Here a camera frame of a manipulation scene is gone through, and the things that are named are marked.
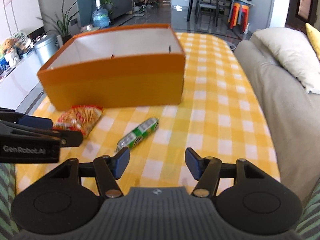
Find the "yellow cushion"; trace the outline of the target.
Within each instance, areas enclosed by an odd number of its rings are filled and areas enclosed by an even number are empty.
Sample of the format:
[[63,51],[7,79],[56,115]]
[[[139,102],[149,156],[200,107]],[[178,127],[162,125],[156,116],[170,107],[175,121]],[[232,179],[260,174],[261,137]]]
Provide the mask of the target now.
[[305,28],[307,37],[318,57],[318,60],[320,60],[320,32],[309,23],[305,24]]

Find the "blue water jug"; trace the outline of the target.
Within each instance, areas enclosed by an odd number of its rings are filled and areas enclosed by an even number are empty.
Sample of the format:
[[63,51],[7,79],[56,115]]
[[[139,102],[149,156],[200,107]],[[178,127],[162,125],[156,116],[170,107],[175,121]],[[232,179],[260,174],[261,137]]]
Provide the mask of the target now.
[[109,27],[110,18],[108,10],[101,5],[100,0],[95,0],[95,5],[96,9],[92,13],[93,26],[99,27],[100,29]]

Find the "red noodle snack bag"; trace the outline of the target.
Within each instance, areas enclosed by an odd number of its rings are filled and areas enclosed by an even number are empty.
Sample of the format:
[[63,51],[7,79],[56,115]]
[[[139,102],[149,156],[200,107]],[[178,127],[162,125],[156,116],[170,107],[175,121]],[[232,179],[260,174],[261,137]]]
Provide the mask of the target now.
[[62,113],[53,127],[65,131],[78,131],[87,138],[102,113],[103,109],[98,106],[74,106]]

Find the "green striped blanket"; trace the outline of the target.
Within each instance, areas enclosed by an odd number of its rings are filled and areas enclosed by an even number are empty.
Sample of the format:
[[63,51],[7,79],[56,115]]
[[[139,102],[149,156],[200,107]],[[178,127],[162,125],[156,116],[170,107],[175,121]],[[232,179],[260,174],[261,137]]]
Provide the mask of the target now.
[[11,205],[16,239],[319,239],[319,189],[307,206],[247,161],[223,164],[214,197],[182,187],[100,196],[93,163],[67,161]]

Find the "small waste bin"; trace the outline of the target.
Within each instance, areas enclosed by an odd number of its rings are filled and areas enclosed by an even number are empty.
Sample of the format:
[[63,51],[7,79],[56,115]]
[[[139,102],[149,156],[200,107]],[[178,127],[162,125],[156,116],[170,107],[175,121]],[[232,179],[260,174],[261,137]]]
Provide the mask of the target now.
[[231,51],[234,51],[234,50],[236,49],[236,45],[235,45],[235,44],[233,44],[233,43],[231,43],[231,42],[227,42],[227,41],[226,41],[226,43],[227,43],[227,45],[229,46],[229,48],[230,48]]

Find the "orange cardboard box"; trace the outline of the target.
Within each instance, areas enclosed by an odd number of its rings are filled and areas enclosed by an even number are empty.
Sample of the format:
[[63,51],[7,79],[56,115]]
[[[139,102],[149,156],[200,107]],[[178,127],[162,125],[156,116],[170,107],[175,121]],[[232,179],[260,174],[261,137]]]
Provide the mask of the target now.
[[177,105],[185,52],[167,24],[89,31],[67,41],[37,72],[58,111]]

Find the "toys on cabinet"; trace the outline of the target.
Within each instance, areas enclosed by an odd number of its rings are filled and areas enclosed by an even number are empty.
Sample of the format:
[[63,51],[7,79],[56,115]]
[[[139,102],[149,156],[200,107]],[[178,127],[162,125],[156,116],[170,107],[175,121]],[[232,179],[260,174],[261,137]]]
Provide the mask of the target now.
[[1,58],[4,58],[10,68],[16,67],[21,59],[33,51],[31,39],[23,31],[18,31],[1,45]]

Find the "grey sofa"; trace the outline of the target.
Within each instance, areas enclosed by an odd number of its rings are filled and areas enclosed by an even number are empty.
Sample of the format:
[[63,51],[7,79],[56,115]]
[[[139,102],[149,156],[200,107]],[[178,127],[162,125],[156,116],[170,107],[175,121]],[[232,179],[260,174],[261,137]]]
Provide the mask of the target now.
[[319,94],[307,93],[253,36],[234,55],[267,121],[281,182],[306,204],[319,181]]

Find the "potted green plant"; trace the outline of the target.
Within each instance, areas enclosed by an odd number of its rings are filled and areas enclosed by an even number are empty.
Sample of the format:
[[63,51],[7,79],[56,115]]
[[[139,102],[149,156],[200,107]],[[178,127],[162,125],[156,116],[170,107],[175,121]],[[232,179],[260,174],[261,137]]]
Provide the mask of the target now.
[[48,14],[42,13],[41,17],[36,17],[38,20],[41,20],[43,23],[46,23],[53,27],[53,31],[55,31],[57,34],[61,36],[63,44],[65,44],[67,41],[69,41],[72,36],[71,32],[69,30],[69,26],[71,24],[71,21],[74,20],[79,11],[76,11],[73,14],[70,14],[73,7],[76,5],[77,0],[67,9],[65,10],[65,0],[62,0],[61,5],[61,15],[59,16],[57,13],[55,13],[55,18],[49,16]]

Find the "yellow checkered tablecloth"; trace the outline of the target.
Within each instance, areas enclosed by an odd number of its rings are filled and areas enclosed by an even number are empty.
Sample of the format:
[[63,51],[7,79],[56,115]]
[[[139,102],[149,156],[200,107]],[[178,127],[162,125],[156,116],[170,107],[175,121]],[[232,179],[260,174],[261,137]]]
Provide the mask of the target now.
[[[263,112],[247,77],[227,43],[213,35],[176,33],[185,52],[182,99],[177,105],[106,108],[79,147],[63,148],[61,161],[82,163],[114,155],[118,141],[150,117],[158,129],[133,148],[118,183],[132,187],[185,187],[196,181],[185,164],[185,150],[224,163],[246,159],[279,179],[276,153]],[[45,98],[35,115],[61,115]]]

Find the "silver trash can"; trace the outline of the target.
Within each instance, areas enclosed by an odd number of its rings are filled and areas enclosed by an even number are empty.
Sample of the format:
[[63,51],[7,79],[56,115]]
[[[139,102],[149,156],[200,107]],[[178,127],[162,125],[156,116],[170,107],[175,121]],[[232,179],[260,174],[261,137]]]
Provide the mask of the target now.
[[35,53],[44,65],[60,48],[55,34],[47,35],[34,44]]

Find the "beige cushion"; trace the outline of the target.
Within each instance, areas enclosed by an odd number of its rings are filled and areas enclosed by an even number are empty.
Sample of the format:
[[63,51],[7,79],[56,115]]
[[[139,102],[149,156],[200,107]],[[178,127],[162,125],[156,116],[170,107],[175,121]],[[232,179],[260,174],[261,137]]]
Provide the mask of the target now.
[[306,35],[290,28],[267,28],[252,35],[259,40],[307,93],[319,94],[319,59]]

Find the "green candy roll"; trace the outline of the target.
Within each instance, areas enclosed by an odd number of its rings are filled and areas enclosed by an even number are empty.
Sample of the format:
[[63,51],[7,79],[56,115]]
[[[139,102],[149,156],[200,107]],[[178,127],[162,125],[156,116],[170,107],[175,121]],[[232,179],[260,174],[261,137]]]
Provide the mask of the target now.
[[148,136],[154,133],[158,127],[159,119],[156,117],[148,118],[118,141],[116,152],[119,152],[124,147],[128,147],[129,149],[135,148]]

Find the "orange stacked stools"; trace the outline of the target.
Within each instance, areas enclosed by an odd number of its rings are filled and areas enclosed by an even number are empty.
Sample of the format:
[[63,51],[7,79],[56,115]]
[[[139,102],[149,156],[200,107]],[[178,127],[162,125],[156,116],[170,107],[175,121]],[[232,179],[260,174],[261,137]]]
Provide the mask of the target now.
[[228,16],[228,28],[233,29],[236,25],[241,25],[241,31],[246,32],[249,18],[249,5],[233,1]]

